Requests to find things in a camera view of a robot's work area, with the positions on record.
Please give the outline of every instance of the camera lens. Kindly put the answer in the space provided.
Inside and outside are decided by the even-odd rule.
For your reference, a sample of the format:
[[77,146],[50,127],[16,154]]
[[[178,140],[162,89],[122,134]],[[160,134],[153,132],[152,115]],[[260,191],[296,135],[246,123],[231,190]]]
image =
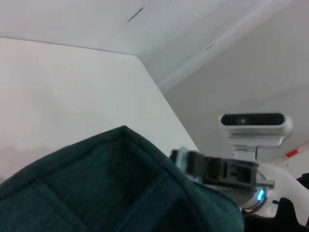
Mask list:
[[237,124],[239,125],[248,125],[248,123],[249,123],[249,120],[245,117],[239,117],[237,119]]
[[282,119],[281,117],[277,117],[277,118],[275,118],[274,123],[275,123],[275,125],[280,125],[280,124],[283,123],[283,121],[284,121],[284,119]]

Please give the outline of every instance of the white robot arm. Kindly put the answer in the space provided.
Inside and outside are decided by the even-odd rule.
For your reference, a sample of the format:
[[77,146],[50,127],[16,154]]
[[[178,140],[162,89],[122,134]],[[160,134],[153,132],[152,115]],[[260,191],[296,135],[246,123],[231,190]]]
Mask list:
[[171,159],[192,181],[226,195],[247,215],[274,217],[279,201],[292,201],[297,220],[305,225],[309,216],[309,190],[284,169],[256,163],[259,148],[278,148],[293,133],[293,123],[282,113],[227,114],[219,117],[219,127],[234,145],[234,159],[204,157],[185,148]]

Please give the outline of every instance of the blue led light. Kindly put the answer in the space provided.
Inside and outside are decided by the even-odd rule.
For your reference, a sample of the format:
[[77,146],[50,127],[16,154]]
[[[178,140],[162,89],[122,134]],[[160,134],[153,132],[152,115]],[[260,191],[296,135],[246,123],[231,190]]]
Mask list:
[[264,190],[261,190],[259,195],[257,196],[258,201],[261,201],[263,199],[264,196]]

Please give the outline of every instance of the white ceiling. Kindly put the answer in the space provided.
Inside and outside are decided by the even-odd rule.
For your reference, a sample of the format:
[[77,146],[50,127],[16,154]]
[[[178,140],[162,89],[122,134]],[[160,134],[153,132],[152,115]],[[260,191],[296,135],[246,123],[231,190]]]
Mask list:
[[204,154],[232,153],[218,130],[226,113],[281,111],[292,118],[294,134],[279,150],[259,150],[260,161],[309,142],[308,22],[309,1],[292,2],[165,94]]
[[137,55],[164,91],[289,1],[2,0],[0,36]]

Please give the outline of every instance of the teal fabric bag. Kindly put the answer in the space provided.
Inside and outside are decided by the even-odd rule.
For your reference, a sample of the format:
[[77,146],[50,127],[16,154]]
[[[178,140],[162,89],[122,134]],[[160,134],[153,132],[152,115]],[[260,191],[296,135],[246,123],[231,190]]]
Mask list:
[[54,152],[0,185],[0,232],[241,232],[239,208],[187,179],[126,126]]

